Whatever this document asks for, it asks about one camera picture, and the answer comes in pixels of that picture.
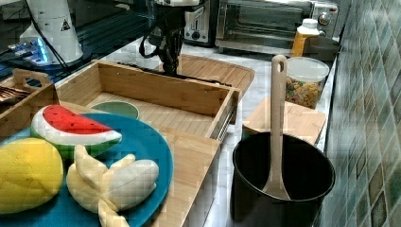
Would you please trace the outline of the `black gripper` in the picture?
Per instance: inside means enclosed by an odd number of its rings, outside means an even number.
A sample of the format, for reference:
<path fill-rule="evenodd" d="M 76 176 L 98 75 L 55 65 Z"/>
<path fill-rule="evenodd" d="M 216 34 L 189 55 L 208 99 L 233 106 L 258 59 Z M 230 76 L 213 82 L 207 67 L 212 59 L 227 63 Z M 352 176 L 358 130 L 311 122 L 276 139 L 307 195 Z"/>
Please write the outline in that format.
<path fill-rule="evenodd" d="M 176 76 L 183 45 L 184 11 L 182 7 L 157 5 L 155 12 L 160 29 L 158 56 L 166 74 Z"/>

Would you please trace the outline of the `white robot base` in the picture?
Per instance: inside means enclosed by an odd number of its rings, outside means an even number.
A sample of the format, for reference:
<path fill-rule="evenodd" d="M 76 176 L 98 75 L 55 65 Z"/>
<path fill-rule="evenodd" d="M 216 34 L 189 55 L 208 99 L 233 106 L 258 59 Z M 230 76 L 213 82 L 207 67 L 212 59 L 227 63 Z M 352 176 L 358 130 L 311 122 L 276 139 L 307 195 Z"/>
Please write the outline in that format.
<path fill-rule="evenodd" d="M 31 25 L 20 36 L 33 42 L 34 54 L 26 60 L 38 66 L 62 65 L 83 56 L 67 0 L 26 0 Z"/>

